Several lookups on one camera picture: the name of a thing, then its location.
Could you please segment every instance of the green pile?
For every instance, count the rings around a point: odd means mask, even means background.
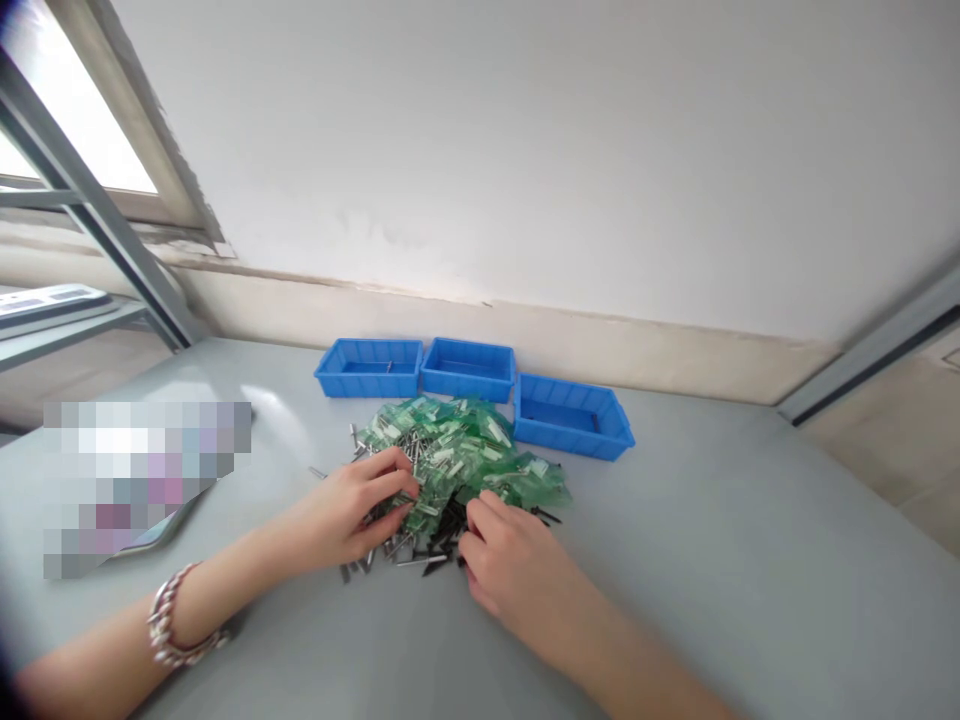
[[[420,396],[384,405],[357,439],[371,453],[396,445],[413,463],[420,497],[403,529],[415,538],[436,532],[451,500],[466,505],[484,489],[525,510],[571,502],[563,469],[518,452],[513,425],[492,403]]]

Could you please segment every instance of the right hand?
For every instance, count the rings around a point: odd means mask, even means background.
[[[598,613],[611,610],[606,599],[539,518],[495,493],[471,500],[467,521],[460,554],[470,594],[541,659],[573,674]]]
[[[412,505],[364,525],[367,513],[400,490],[414,498],[420,494],[412,470],[403,450],[391,447],[330,473],[263,528],[265,537],[274,539],[275,564],[293,576],[362,558],[400,529]]]

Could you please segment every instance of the blue storage bin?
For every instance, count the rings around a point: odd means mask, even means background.
[[[314,371],[327,397],[416,397],[423,343],[340,338]]]
[[[435,338],[423,361],[423,389],[505,403],[516,374],[513,348]]]
[[[601,460],[637,444],[609,388],[520,373],[513,405],[513,436],[521,442]]]

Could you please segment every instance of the window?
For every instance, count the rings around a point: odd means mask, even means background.
[[[172,140],[114,52],[125,38],[108,40],[105,12],[93,0],[23,0],[6,18],[3,46],[127,218],[205,228],[199,190],[188,191],[171,160]],[[0,186],[42,187],[2,133]]]

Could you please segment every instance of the table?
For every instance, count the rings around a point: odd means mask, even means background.
[[[0,450],[4,642],[15,667],[209,557],[352,455],[380,400],[328,399],[315,350],[204,340],[107,400],[242,400],[249,462],[152,554],[44,581],[40,433]],[[575,498],[553,531],[754,718],[960,715],[960,563],[772,409],[618,390],[637,447],[616,463],[545,448]],[[585,718],[599,710],[487,617],[464,577],[378,560],[252,606],[235,642],[144,717]]]

